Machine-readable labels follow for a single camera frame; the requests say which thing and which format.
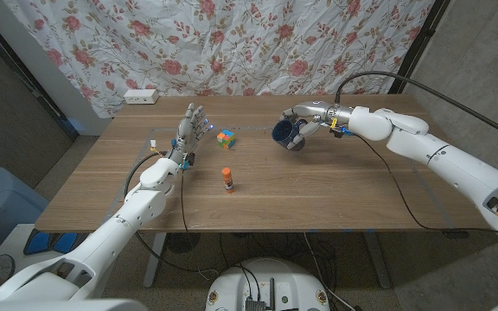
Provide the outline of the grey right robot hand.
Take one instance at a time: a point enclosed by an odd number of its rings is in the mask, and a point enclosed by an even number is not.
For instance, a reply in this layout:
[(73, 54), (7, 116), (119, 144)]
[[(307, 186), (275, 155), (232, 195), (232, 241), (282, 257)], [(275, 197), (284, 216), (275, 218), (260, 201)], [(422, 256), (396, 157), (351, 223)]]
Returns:
[(309, 119), (309, 122), (304, 124), (298, 133), (290, 139), (286, 148), (294, 150), (297, 145), (304, 141), (305, 137), (315, 134), (321, 126), (331, 125), (335, 119), (337, 125), (347, 124), (352, 111), (352, 108), (321, 100), (303, 102), (284, 110), (280, 115), (280, 120)]

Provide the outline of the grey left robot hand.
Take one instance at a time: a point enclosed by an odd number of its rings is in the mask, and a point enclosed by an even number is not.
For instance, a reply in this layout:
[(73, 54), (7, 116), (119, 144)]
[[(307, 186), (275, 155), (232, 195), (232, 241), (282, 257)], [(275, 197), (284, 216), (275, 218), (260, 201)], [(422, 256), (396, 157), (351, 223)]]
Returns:
[(202, 105), (196, 107), (194, 103), (190, 103), (178, 125), (176, 144), (170, 149), (168, 158), (181, 164), (187, 155), (195, 152), (199, 141), (212, 128), (213, 125), (208, 122), (204, 107)]

